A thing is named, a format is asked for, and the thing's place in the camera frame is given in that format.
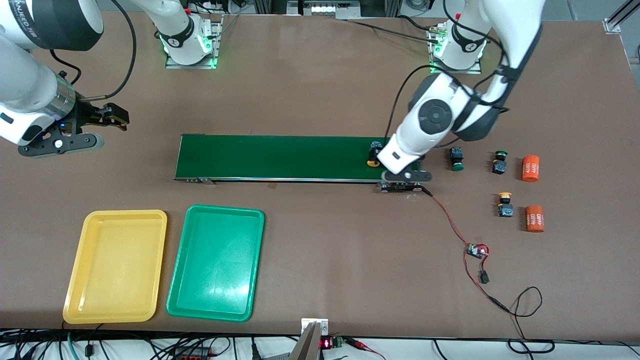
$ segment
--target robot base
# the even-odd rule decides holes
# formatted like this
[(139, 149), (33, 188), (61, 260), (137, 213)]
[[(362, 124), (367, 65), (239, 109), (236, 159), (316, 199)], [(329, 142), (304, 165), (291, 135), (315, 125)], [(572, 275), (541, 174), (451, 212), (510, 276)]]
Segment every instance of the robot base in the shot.
[(165, 49), (166, 61), (164, 67), (166, 69), (215, 69), (218, 67), (218, 53), (220, 52), (220, 34), (222, 32), (222, 22), (224, 15), (219, 22), (212, 22), (209, 19), (204, 19), (205, 31), (201, 39), (201, 45), (207, 51), (211, 50), (209, 54), (205, 55), (202, 60), (192, 65), (181, 65), (171, 59), (168, 51)]

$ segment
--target red cable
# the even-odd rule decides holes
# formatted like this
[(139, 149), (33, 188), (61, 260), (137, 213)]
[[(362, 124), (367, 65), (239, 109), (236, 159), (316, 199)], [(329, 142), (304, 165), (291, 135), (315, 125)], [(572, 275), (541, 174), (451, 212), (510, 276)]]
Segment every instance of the red cable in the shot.
[(375, 351), (375, 350), (371, 350), (371, 349), (370, 349), (370, 348), (368, 348), (368, 347), (367, 347), (367, 350), (365, 350), (365, 351), (372, 352), (372, 353), (374, 353), (374, 354), (376, 354), (376, 355), (378, 355), (378, 356), (382, 357), (384, 360), (387, 360), (387, 358), (386, 358), (383, 354), (381, 354), (381, 353), (379, 353), (379, 352), (377, 352), (377, 351)]
[(444, 205), (435, 196), (432, 196), (431, 198), (435, 200), (435, 202), (437, 202), (438, 205), (440, 205), (440, 207), (442, 208), (442, 211), (444, 211), (445, 215), (447, 215), (447, 219), (449, 219), (449, 225), (451, 225), (451, 229), (453, 229), (453, 232), (456, 233), (456, 236), (458, 236), (458, 238), (462, 240), (462, 242), (465, 243), (466, 246), (469, 246), (469, 243), (465, 240), (464, 236), (462, 236), (462, 234), (460, 233), (460, 230), (456, 226), (456, 223), (453, 221), (453, 218), (451, 218), (451, 215), (449, 214), (447, 209), (444, 207)]
[[(442, 210), (444, 211), (445, 215), (447, 215), (447, 219), (449, 219), (449, 225), (451, 225), (451, 229), (453, 229), (453, 232), (456, 233), (456, 236), (462, 240), (463, 243), (465, 243), (466, 246), (469, 246), (469, 242), (467, 242), (464, 238), (464, 236), (462, 236), (462, 234), (460, 233), (460, 230), (458, 229), (458, 226), (456, 226), (456, 223), (453, 221), (453, 218), (451, 217), (451, 215), (449, 214), (449, 212), (447, 211), (447, 209), (444, 207), (444, 205), (435, 197), (435, 196), (431, 196), (431, 198), (438, 203), (438, 205), (440, 205), (440, 207), (442, 208)], [(489, 247), (486, 246), (485, 244), (479, 244), (478, 246), (482, 247), (485, 249), (486, 251), (486, 255), (484, 256), (482, 262), (481, 262), (481, 266), (484, 266), (484, 262), (486, 261), (486, 258), (489, 256)], [(467, 265), (467, 249), (465, 249), (463, 255), (462, 255), (462, 262), (465, 265), (465, 271), (467, 272), (467, 276), (469, 276), (469, 279), (471, 279), (471, 281), (474, 283), (474, 285), (488, 298), (490, 298), (489, 294), (486, 293), (486, 291), (482, 288), (482, 286), (476, 281), (476, 279), (473, 277), (473, 275), (471, 275), (471, 273), (469, 272), (469, 267)]]
[(387, 360), (387, 358), (386, 358), (383, 354), (381, 354), (381, 353), (379, 353), (379, 352), (377, 352), (377, 351), (373, 350), (372, 348), (368, 347), (368, 346), (367, 346), (367, 345), (365, 345), (362, 341), (357, 341), (357, 340), (356, 340), (356, 341), (355, 341), (354, 346), (355, 346), (356, 348), (359, 348), (360, 350), (368, 351), (368, 352), (372, 352), (372, 353), (374, 353), (374, 354), (376, 354), (376, 355), (378, 355), (378, 356), (382, 357), (384, 360)]

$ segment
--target white floor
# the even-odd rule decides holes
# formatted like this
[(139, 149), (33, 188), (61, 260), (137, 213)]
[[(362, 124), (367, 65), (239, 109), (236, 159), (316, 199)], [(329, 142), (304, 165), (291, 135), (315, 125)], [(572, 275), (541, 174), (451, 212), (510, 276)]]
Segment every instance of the white floor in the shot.
[[(432, 340), (400, 340), (400, 339), (359, 339), (367, 346), (375, 351), (383, 354), (387, 360), (432, 360), (442, 358), (436, 352)], [(277, 356), (290, 352), (295, 346), (295, 342), (289, 338), (268, 337), (256, 338), (256, 344), (260, 355), (263, 359), (271, 356)], [(171, 345), (173, 340), (154, 341), (159, 346), (165, 347)], [(106, 360), (102, 350), (96, 341), (93, 341), (95, 355), (93, 360)], [(528, 359), (526, 355), (513, 353), (507, 348), (504, 342), (495, 341), (463, 341), (463, 340), (438, 340), (440, 349), (448, 360), (523, 360)], [(86, 360), (84, 356), (84, 346), (86, 341), (79, 341), (74, 344), (74, 348), (80, 360)], [(151, 347), (144, 341), (135, 340), (114, 340), (104, 341), (105, 349), (108, 352), (110, 360), (146, 360), (154, 356)], [(213, 343), (212, 351), (214, 354), (222, 351), (227, 346), (227, 341), (222, 338)], [(548, 345), (530, 344), (531, 350), (539, 350)], [(24, 354), (30, 346), (25, 346), (22, 353)], [(40, 348), (34, 354), (36, 359), (40, 355)], [(236, 338), (237, 358), (240, 360), (250, 360), (252, 358), (251, 339)], [(15, 348), (13, 346), (0, 348), (0, 359), (13, 359)], [(342, 348), (336, 348), (324, 351), (326, 360), (334, 360), (343, 356), (348, 356), (348, 360), (382, 360), (376, 354), (356, 350), (352, 347), (344, 345)], [(63, 344), (64, 360), (73, 359), (67, 344)], [(639, 359), (633, 351), (621, 345), (579, 345), (579, 344), (557, 344), (556, 349), (544, 355), (534, 355), (535, 359), (542, 360), (592, 360), (592, 359)], [(233, 351), (233, 343), (230, 348), (222, 355), (216, 357), (217, 360), (235, 360)], [(44, 360), (60, 360), (58, 354), (58, 344), (49, 347), (44, 356)]]

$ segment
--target plastic tray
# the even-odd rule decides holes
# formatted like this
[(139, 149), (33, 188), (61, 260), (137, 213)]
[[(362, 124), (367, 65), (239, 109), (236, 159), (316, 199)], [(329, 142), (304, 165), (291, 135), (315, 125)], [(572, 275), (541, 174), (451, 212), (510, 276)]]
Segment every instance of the plastic tray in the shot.
[(263, 227), (260, 210), (191, 206), (184, 220), (167, 312), (247, 321), (253, 309)]
[(166, 214), (95, 211), (84, 220), (63, 317), (68, 323), (143, 322), (156, 311)]

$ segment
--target cable connector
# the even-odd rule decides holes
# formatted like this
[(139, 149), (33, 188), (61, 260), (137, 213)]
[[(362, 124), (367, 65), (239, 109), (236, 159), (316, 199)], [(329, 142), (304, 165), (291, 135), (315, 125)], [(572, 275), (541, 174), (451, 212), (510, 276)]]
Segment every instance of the cable connector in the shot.
[(93, 345), (87, 344), (84, 347), (84, 356), (91, 357), (93, 355)]
[(347, 345), (351, 345), (352, 347), (357, 348), (358, 350), (363, 350), (365, 351), (365, 348), (367, 347), (367, 345), (364, 345), (363, 343), (359, 342), (358, 340), (354, 339), (354, 338), (345, 338), (342, 337), (342, 339), (344, 340), (344, 343)]
[(260, 352), (258, 351), (258, 346), (255, 343), (251, 344), (251, 354), (251, 360), (262, 360)]
[(486, 284), (489, 282), (489, 275), (486, 273), (485, 270), (482, 270), (480, 272), (480, 282), (483, 284)]

